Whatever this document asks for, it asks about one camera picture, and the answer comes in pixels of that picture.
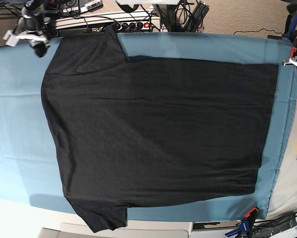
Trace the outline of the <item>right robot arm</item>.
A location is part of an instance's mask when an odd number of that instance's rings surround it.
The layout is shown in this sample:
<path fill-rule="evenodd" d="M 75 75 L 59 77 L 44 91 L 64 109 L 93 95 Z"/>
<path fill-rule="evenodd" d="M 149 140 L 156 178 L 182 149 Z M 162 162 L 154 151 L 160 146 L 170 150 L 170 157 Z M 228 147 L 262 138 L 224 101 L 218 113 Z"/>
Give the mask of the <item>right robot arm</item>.
<path fill-rule="evenodd" d="M 27 0 L 21 10 L 21 18 L 17 26 L 20 32 L 17 38 L 28 40 L 35 54 L 42 58 L 49 48 L 48 24 L 50 19 L 45 17 L 44 0 Z"/>

